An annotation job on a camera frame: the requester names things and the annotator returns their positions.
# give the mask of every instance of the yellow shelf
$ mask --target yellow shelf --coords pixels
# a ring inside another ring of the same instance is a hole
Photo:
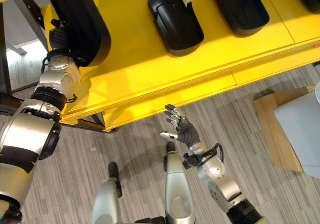
[[[320,36],[320,15],[311,13],[301,0],[270,0],[296,43]]]
[[[105,130],[111,131],[113,128],[161,113],[167,103],[176,106],[189,104],[268,76],[319,61],[320,49],[314,48],[312,43],[306,46],[295,49],[294,53],[278,54],[277,58],[252,61],[250,64],[235,68],[232,72],[226,72],[223,75],[169,91],[160,96],[149,97],[128,105],[119,105],[116,108],[108,109],[103,113]]]
[[[160,94],[200,81],[248,58],[294,44],[269,0],[262,0],[270,22],[247,38],[232,35],[215,0],[192,0],[204,32],[204,42],[192,54],[167,55],[153,24],[147,0],[94,0],[112,39],[108,57],[98,66],[81,68],[75,90],[78,100],[68,104],[63,119],[75,119],[119,104]],[[53,28],[51,6],[43,10],[46,31]]]
[[[164,111],[164,105],[171,103],[176,106],[185,105],[208,96],[214,95],[223,89],[235,86],[236,82],[231,72],[214,76],[211,80],[180,88],[178,91],[168,91],[155,97],[135,101],[129,105],[120,105],[108,109],[103,113],[106,131],[118,126],[131,123]]]
[[[248,65],[234,68],[232,74],[237,85],[244,85],[302,65],[317,62],[320,60],[320,48],[314,46],[314,42],[310,42],[288,52],[260,60],[258,64],[253,61]]]

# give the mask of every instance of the metal bracket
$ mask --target metal bracket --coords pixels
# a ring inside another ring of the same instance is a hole
[[[21,13],[29,23],[30,27],[48,51],[48,43],[45,34],[42,29],[45,29],[43,22],[44,18],[41,14],[40,7],[34,2],[34,0],[14,0]]]

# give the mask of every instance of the robotic hand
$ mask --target robotic hand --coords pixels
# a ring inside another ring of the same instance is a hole
[[[196,167],[198,178],[206,185],[210,195],[216,201],[221,210],[227,214],[231,223],[237,224],[267,224],[268,221],[262,217],[255,207],[241,193],[237,183],[230,177],[223,164],[223,149],[216,144],[208,150],[201,142],[196,128],[189,122],[180,109],[174,105],[165,106],[166,119],[177,133],[162,132],[161,137],[178,140],[184,143],[191,156],[185,154],[183,165],[186,169]]]

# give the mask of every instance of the black cable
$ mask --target black cable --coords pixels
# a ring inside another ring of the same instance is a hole
[[[67,104],[73,103],[74,101],[77,100],[78,97],[77,97],[75,94],[73,94],[73,96],[74,96],[74,97],[73,97],[72,99],[69,99],[69,100],[66,102]]]
[[[44,70],[45,70],[46,66],[48,65],[48,64],[45,64],[46,60],[48,60],[48,56],[46,56],[44,58],[44,60],[42,60],[41,74],[44,73]]]
[[[223,152],[223,148],[222,148],[222,145],[220,144],[220,143],[217,143],[216,145],[215,145],[215,147],[214,147],[216,150],[219,148],[219,150],[220,150],[220,160],[221,160],[221,162],[223,163],[223,161],[224,161],[224,157],[225,157],[225,154],[224,154],[224,152]]]

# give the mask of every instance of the gray striped carpet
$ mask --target gray striped carpet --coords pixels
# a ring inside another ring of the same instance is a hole
[[[320,180],[273,166],[253,99],[268,89],[289,90],[319,81],[319,72],[305,66],[183,107],[203,143],[223,145],[229,173],[270,223],[320,223]],[[19,95],[25,98],[28,93]],[[1,117],[1,127],[7,120]],[[113,134],[65,127],[54,155],[38,163],[23,222],[89,223],[94,196],[111,161],[118,163],[121,172],[122,221],[164,215],[166,141],[159,133],[168,129],[164,114]],[[181,154],[187,151],[177,146]],[[187,176],[197,223],[230,223],[197,180],[195,170],[187,171]]]

